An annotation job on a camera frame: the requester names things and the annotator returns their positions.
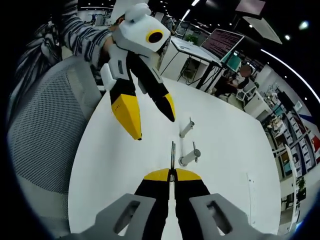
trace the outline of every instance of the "ceiling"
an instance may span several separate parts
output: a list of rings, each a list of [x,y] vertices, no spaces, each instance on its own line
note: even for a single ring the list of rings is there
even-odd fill
[[[319,63],[318,55],[320,51],[315,38],[317,13],[314,11],[314,8],[316,8],[314,1],[285,1],[283,3],[279,0],[265,0],[266,3],[261,12],[261,17],[272,27],[282,44],[263,38],[254,28],[249,27],[249,23],[242,16],[236,16],[235,9],[240,0],[199,0],[196,6],[192,6],[193,1],[149,0],[148,5],[153,12],[165,13],[165,9],[167,9],[167,13],[176,19],[181,19],[190,9],[191,11],[184,19],[185,21],[196,25],[198,23],[205,24],[208,26],[206,30],[209,32],[212,32],[215,28],[221,28],[248,36],[261,44],[259,48],[261,47],[292,67],[320,95],[320,77],[316,65],[316,63]],[[116,0],[79,0],[78,8],[110,7],[115,2]],[[240,21],[234,29],[238,18],[240,18]],[[306,20],[309,21],[309,28],[299,30],[299,24]],[[286,40],[285,35],[290,35],[291,39]],[[320,123],[320,104],[300,78],[282,63],[261,51],[252,57],[259,59],[264,64],[269,62],[269,65],[288,82],[303,100],[307,98],[304,103],[313,117],[317,119],[316,122]]]

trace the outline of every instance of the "striped sleeve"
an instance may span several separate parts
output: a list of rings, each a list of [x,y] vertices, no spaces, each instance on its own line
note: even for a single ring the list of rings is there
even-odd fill
[[[60,33],[65,45],[74,55],[83,56],[97,68],[101,49],[112,32],[109,29],[95,29],[85,24],[77,16],[77,4],[78,0],[65,0]]]
[[[173,23],[171,21],[171,19],[169,18],[167,21],[165,21],[165,23],[163,24],[169,31],[172,30],[172,26],[173,26]]]

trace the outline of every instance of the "person sitting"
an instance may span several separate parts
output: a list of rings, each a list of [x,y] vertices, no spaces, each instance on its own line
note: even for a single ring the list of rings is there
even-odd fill
[[[223,94],[237,94],[238,89],[243,89],[249,83],[251,74],[252,68],[249,65],[243,65],[236,73],[223,74],[215,85],[217,90],[214,95],[219,97]]]

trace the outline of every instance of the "monitor screen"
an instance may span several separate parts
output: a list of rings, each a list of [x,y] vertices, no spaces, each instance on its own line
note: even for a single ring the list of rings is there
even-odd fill
[[[241,0],[236,11],[259,16],[266,2],[261,0]]]
[[[202,47],[221,61],[243,38],[243,35],[231,31],[215,29],[204,41]]]

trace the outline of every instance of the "person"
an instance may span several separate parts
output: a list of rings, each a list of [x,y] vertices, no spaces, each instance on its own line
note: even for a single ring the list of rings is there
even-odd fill
[[[174,26],[176,25],[176,22],[177,20],[174,17],[169,17],[163,24],[171,32],[171,35],[176,34],[176,31],[173,30]]]
[[[237,94],[238,89],[243,89],[249,83],[249,77],[252,74],[252,68],[249,65],[243,65],[239,71],[230,74],[229,70],[224,71],[215,88],[214,95],[219,97],[223,94]]]
[[[108,47],[113,44],[112,31],[84,23],[77,16],[77,5],[78,0],[59,0],[39,8],[35,2],[23,2],[17,10],[23,27],[8,35],[9,47],[14,49],[10,56],[14,76],[9,83],[7,124],[30,87],[62,60],[62,46],[82,56],[95,69],[101,68],[108,59]]]

